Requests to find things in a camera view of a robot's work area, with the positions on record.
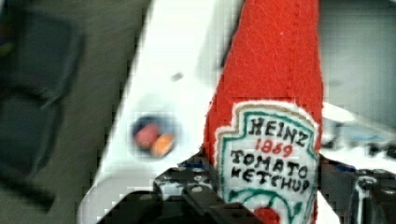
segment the white surface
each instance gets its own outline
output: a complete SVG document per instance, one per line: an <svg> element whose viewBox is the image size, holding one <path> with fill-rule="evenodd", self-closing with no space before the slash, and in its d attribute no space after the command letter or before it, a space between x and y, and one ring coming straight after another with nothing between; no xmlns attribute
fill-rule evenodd
<svg viewBox="0 0 396 224"><path fill-rule="evenodd" d="M152 2L94 184L78 209L78 223L96 223L128 193L152 190L157 175L198 151L218 64L239 4L239 0ZM183 78L171 81L177 73ZM177 126L177 147L160 161L142 159L131 142L131 125L147 114L166 115L183 124ZM338 223L321 195L318 206L318 224Z"/></svg>

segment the ketchup bottle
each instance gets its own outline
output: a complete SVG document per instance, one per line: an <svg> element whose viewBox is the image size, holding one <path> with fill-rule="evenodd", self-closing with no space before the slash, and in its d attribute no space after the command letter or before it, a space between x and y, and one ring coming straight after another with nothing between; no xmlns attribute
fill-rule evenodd
<svg viewBox="0 0 396 224"><path fill-rule="evenodd" d="M218 195L266 223L315 223L323 84L317 0L246 0L206 118Z"/></svg>

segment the heinz label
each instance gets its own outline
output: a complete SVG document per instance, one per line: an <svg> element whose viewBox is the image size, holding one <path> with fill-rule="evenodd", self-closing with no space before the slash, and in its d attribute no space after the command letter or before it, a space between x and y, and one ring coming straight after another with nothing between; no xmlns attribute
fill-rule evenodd
<svg viewBox="0 0 396 224"><path fill-rule="evenodd" d="M236 105L217 130L219 196L251 211L271 209L280 223L308 223L316 198L318 125L296 105Z"/></svg>

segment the screw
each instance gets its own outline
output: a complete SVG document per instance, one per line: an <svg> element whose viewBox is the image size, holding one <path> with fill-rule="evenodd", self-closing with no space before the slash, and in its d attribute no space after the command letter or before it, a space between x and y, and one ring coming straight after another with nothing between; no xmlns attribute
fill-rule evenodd
<svg viewBox="0 0 396 224"><path fill-rule="evenodd" d="M192 193L200 193L202 192L202 187L198 186L198 187L194 187L191 189Z"/></svg>
<svg viewBox="0 0 396 224"><path fill-rule="evenodd" d="M169 180L169 179L171 179L171 177L168 176L168 175L163 175L163 179L164 179L164 180Z"/></svg>
<svg viewBox="0 0 396 224"><path fill-rule="evenodd" d="M171 76L171 80L174 81L174 82L179 81L182 78L183 78L183 74L181 74L181 73L176 73L176 74Z"/></svg>
<svg viewBox="0 0 396 224"><path fill-rule="evenodd" d="M202 177L201 177L200 175L196 175L195 178L194 178L194 180L196 180L196 181L201 181L201 180L202 180Z"/></svg>
<svg viewBox="0 0 396 224"><path fill-rule="evenodd" d="M384 193L386 193L386 194L391 194L391 195L393 195L393 194L396 193L396 190L394 190L394 189L382 189L382 192L384 192Z"/></svg>
<svg viewBox="0 0 396 224"><path fill-rule="evenodd" d="M362 189L368 190L373 187L374 180L369 179L369 178L363 178L359 181L359 186L361 186Z"/></svg>
<svg viewBox="0 0 396 224"><path fill-rule="evenodd" d="M192 171L195 172L195 173L198 173L198 172L202 172L203 169L201 169L201 168L193 168Z"/></svg>
<svg viewBox="0 0 396 224"><path fill-rule="evenodd" d="M375 169L374 172L378 174L384 174L386 171L382 169Z"/></svg>
<svg viewBox="0 0 396 224"><path fill-rule="evenodd" d="M139 200L140 201L147 201L147 200L151 200L152 196L150 194L144 194L142 196L140 196Z"/></svg>

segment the floor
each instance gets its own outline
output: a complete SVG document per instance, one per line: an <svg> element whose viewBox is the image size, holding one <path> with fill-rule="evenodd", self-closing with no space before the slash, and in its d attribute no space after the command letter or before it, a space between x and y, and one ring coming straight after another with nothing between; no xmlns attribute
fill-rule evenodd
<svg viewBox="0 0 396 224"><path fill-rule="evenodd" d="M120 101L149 0L36 0L54 14L78 21L86 46L73 90L64 99L64 123L49 164L33 183L56 195L43 213L0 189L0 223L76 223L79 202L97 169Z"/></svg>

